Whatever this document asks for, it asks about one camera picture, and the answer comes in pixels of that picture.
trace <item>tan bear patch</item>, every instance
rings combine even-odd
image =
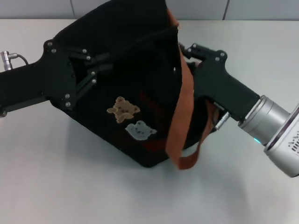
[[[118,97],[112,108],[107,110],[108,113],[114,113],[116,122],[121,123],[125,119],[134,118],[133,114],[140,112],[140,108],[125,100],[124,97]]]

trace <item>metal cylinder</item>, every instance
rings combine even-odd
[[[10,63],[10,55],[8,51],[2,51],[1,52],[2,61],[4,63],[4,70],[11,70],[13,69],[12,64]]]
[[[229,118],[230,118],[230,113],[226,112],[223,115],[223,117],[220,119],[220,121],[215,125],[216,130],[219,130]]]
[[[254,137],[262,145],[266,145],[290,113],[274,103],[266,96],[261,96],[259,103],[249,112],[239,127]]]

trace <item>orange strap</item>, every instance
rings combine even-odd
[[[174,18],[169,9],[167,9],[167,13],[172,25],[179,26],[178,21]],[[213,128],[212,120],[214,118],[214,112],[217,108],[208,100],[206,101],[208,119],[206,127],[201,136],[200,143],[192,155],[181,157],[194,109],[194,82],[193,76],[186,61],[184,60],[184,56],[181,51],[180,58],[182,67],[182,86],[178,97],[177,106],[172,117],[165,150],[170,159],[179,169],[189,169],[193,167],[198,160],[200,145],[210,134]]]

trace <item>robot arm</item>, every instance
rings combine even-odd
[[[266,96],[259,96],[225,70],[227,54],[193,44],[185,49],[187,58],[202,61],[193,71],[194,98],[207,98],[222,110],[215,124],[219,130],[232,117],[238,126],[265,146],[265,153],[290,177],[299,175],[299,106],[290,114]],[[0,115],[51,100],[62,110],[71,110],[97,79],[113,71],[109,53],[91,57],[86,49],[60,46],[46,41],[42,58],[34,64],[12,69],[10,59],[2,57],[6,72],[1,73]],[[81,61],[86,77],[79,83],[71,65]]]
[[[187,58],[201,66],[194,72],[194,98],[208,98],[221,110],[221,126],[232,117],[238,126],[265,146],[264,152],[290,177],[299,175],[299,105],[290,114],[266,96],[259,96],[225,70],[227,54],[193,44],[181,46]]]

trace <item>led light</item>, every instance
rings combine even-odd
[[[259,140],[257,140],[257,139],[254,139],[254,140],[261,144],[261,142]]]

